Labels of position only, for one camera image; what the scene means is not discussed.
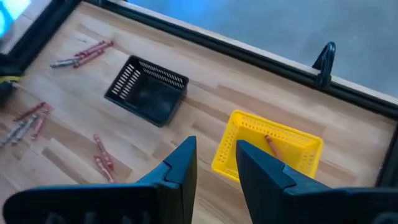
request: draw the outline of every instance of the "plastic basket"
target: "plastic basket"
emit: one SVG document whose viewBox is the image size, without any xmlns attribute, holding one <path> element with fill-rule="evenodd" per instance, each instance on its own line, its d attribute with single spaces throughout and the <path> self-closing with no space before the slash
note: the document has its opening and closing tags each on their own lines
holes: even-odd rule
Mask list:
<svg viewBox="0 0 398 224">
<path fill-rule="evenodd" d="M 136 56 L 130 56 L 105 98 L 156 126 L 170 123 L 189 79 Z"/>
<path fill-rule="evenodd" d="M 211 168 L 239 182 L 235 157 L 236 141 L 245 140 L 274 156 L 265 135 L 272 138 L 287 165 L 314 178 L 322 154 L 321 138 L 238 110 L 233 111 L 229 117 Z"/>
</svg>

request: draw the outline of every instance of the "yellow basket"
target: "yellow basket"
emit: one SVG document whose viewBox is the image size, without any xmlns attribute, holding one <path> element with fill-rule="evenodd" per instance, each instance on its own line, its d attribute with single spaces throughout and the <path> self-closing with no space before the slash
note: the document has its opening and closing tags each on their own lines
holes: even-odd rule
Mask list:
<svg viewBox="0 0 398 224">
<path fill-rule="evenodd" d="M 211 168 L 239 182 L 235 157 L 236 141 L 245 140 L 274 155 L 264 138 L 265 135 L 272 138 L 287 165 L 311 178 L 315 177 L 322 154 L 321 138 L 239 110 L 233 111 L 229 117 Z"/>
</svg>

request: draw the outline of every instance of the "black basket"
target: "black basket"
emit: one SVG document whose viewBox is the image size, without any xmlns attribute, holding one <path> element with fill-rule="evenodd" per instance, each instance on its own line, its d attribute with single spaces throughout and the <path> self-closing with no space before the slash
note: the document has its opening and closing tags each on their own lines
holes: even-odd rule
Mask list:
<svg viewBox="0 0 398 224">
<path fill-rule="evenodd" d="M 170 123 L 188 82 L 187 77 L 130 56 L 105 98 L 161 127 Z"/>
</svg>

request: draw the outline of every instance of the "wooden table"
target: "wooden table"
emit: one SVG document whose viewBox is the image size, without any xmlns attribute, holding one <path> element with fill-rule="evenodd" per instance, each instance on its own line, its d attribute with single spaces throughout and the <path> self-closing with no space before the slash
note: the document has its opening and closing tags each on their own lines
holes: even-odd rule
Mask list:
<svg viewBox="0 0 398 224">
<path fill-rule="evenodd" d="M 147 9 L 127 7 L 176 22 Z M 102 39 L 113 39 L 115 46 L 88 65 L 49 67 Z M 130 55 L 190 79 L 187 97 L 169 126 L 157 128 L 104 99 Z M 38 185 L 106 183 L 93 162 L 98 154 L 94 133 L 113 155 L 118 182 L 135 182 L 187 136 L 195 135 L 198 181 L 193 223 L 250 223 L 239 184 L 211 171 L 233 110 L 255 113 L 323 138 L 316 179 L 330 187 L 374 185 L 396 126 L 381 115 L 87 3 L 81 3 L 65 21 L 26 71 L 21 85 L 25 90 L 18 90 L 1 112 L 1 137 L 17 125 L 12 122 L 17 112 L 40 101 L 50 103 L 54 110 L 38 141 L 31 142 L 28 134 L 18 146 L 0 151 L 1 203 L 14 192 Z"/>
</svg>

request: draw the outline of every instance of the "gray floor outside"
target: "gray floor outside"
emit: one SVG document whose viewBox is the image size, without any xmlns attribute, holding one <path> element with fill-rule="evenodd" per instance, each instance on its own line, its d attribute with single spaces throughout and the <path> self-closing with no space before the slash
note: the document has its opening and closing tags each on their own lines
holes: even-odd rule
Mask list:
<svg viewBox="0 0 398 224">
<path fill-rule="evenodd" d="M 336 43 L 332 74 L 398 97 L 396 0 L 129 0 L 312 65 Z"/>
</svg>

